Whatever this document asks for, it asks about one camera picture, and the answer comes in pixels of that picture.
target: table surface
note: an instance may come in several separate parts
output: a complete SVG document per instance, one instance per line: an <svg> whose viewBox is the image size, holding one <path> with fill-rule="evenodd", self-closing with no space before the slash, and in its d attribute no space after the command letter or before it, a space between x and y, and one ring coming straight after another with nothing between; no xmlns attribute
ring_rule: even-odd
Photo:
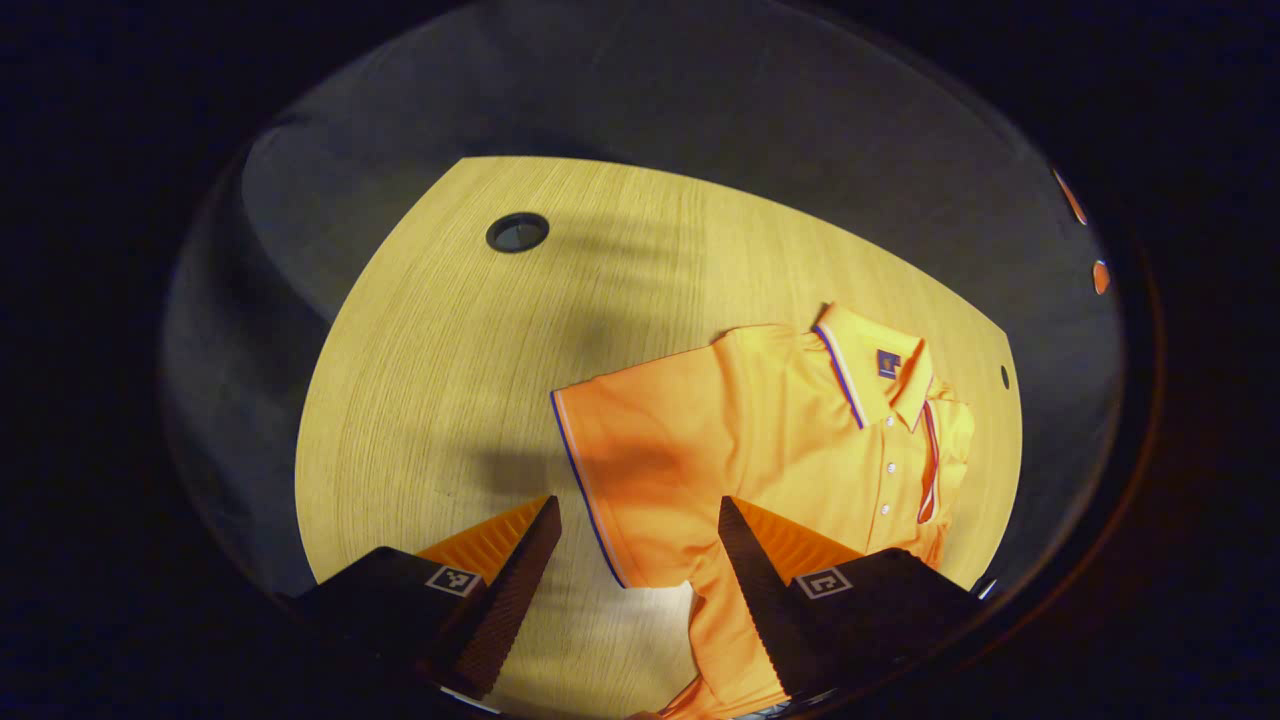
<svg viewBox="0 0 1280 720"><path fill-rule="evenodd" d="M495 252L485 233L516 211L543 215L550 234ZM298 525L316 579L376 546L416 552L558 495L563 536L484 703L532 717L662 707L696 674L691 591L613 582L548 392L733 327L808 328L828 301L928 338L938 377L973 409L942 565L968 588L1004 534L1021 461L1005 333L910 264L804 213L682 176L557 158L458 161L347 296L297 446Z"/></svg>

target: gray floor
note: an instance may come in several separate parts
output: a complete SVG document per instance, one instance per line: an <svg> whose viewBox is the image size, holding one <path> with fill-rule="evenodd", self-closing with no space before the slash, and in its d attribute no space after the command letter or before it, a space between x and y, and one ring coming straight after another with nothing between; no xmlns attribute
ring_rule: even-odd
<svg viewBox="0 0 1280 720"><path fill-rule="evenodd" d="M293 451L329 324L408 206L458 158L486 154L613 160L769 197L884 247L1002 327L1025 427L991 568L1001 587L1087 497L1123 329L1091 284L1096 237L1012 124L923 63L773 3L485 3L283 111L182 254L163 346L170 441L262 587L315 583Z"/></svg>

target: polo shirt collar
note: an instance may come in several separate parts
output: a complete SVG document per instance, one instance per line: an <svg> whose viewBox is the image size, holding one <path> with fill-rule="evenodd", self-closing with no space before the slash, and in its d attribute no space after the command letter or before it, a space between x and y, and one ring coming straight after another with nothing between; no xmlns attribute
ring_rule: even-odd
<svg viewBox="0 0 1280 720"><path fill-rule="evenodd" d="M813 329L831 352L858 427L895 415L914 433L933 384L933 357L924 338L895 331L835 302L827 305ZM895 375L888 387L877 377L877 361L886 356L901 363L883 375L884 379Z"/></svg>

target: wood grain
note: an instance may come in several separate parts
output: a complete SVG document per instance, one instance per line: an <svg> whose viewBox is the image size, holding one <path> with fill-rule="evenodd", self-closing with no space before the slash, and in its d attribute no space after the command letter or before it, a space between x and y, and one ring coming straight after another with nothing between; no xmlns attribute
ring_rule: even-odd
<svg viewBox="0 0 1280 720"><path fill-rule="evenodd" d="M516 211L545 217L550 234L526 252L493 251L485 232ZM548 392L739 325L808 328L828 301L927 337L937 374L973 407L942 568L969 587L1004 534L1021 459L1005 333L914 266L803 213L681 176L550 158L461 160L343 304L298 437L298 524L316 578L379 544L417 552L558 495L559 547L485 705L539 717L662 707L696 673L689 585L613 582Z"/></svg>

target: black background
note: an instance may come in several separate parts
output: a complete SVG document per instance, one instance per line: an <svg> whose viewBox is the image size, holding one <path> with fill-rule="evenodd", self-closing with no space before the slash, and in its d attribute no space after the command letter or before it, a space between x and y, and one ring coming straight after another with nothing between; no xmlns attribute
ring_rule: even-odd
<svg viewBox="0 0 1280 720"><path fill-rule="evenodd" d="M440 9L4 10L4 361L19 452L4 474L3 711L328 716L374 702L320 675L316 646L193 530L154 398L156 331L178 238L237 146ZM1146 249L1167 323L1151 473L1097 561L1007 646L927 698L886 702L913 715L1262 715L1276 685L1262 492L1275 470L1248 462L1270 441L1239 441L1275 427L1275 233L1251 219L1275 197L1276 10L836 10L969 83L1059 159L1098 222Z"/></svg>

